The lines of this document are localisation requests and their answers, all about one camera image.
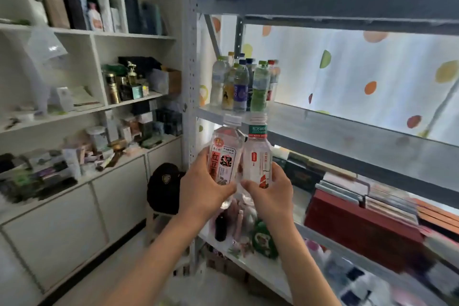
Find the white bottle cap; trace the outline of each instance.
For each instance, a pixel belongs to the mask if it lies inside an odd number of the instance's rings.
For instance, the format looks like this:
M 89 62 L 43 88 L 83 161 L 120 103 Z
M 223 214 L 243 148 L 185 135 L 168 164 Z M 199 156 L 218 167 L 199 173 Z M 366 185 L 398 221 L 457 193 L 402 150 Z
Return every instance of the white bottle cap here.
M 268 115 L 266 113 L 251 113 L 251 125 L 266 125 L 268 123 Z
M 225 116 L 223 117 L 223 124 L 228 126 L 241 126 L 242 117 L 225 114 Z

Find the red box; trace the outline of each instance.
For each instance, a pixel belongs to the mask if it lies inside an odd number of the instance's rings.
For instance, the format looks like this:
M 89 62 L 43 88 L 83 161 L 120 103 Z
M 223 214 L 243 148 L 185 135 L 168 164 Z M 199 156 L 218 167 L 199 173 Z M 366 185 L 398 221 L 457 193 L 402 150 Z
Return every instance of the red box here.
M 423 252 L 417 228 L 316 190 L 304 225 L 397 273 Z

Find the hand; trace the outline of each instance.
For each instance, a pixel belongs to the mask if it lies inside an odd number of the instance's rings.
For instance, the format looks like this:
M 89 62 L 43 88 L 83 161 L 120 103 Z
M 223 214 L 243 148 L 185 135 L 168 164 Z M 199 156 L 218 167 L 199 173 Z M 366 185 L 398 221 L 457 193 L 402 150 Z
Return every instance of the hand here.
M 209 147 L 205 147 L 180 181 L 179 216 L 198 218 L 202 226 L 236 192 L 234 182 L 227 185 L 215 183 L 207 170 L 208 155 Z
M 275 225 L 293 223 L 293 187 L 290 179 L 277 163 L 272 163 L 272 169 L 272 182 L 266 189 L 259 187 L 254 181 L 240 182 L 252 197 L 258 215 L 269 230 Z

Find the floor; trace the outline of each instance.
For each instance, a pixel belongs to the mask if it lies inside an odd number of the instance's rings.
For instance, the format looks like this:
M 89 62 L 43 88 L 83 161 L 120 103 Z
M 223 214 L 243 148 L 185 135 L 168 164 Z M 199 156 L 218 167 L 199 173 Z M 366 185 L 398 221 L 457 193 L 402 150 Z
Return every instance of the floor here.
M 144 240 L 145 230 L 142 230 L 60 298 L 55 306 L 99 305 L 145 251 Z M 205 267 L 192 277 L 171 277 L 164 288 L 164 296 L 189 306 L 286 305 L 249 295 L 238 281 Z

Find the white cabinet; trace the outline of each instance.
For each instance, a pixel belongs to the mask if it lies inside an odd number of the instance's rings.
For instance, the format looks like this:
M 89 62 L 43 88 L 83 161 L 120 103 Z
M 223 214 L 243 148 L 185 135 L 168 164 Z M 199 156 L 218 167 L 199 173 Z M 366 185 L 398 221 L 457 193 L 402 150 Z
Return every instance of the white cabinet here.
M 150 175 L 165 162 L 175 164 L 182 170 L 182 139 L 176 139 L 156 150 L 148 153 Z
M 45 290 L 106 245 L 88 184 L 15 219 L 4 230 Z
M 35 306 L 41 292 L 0 235 L 0 305 Z
M 146 168 L 139 157 L 93 181 L 110 242 L 145 219 Z

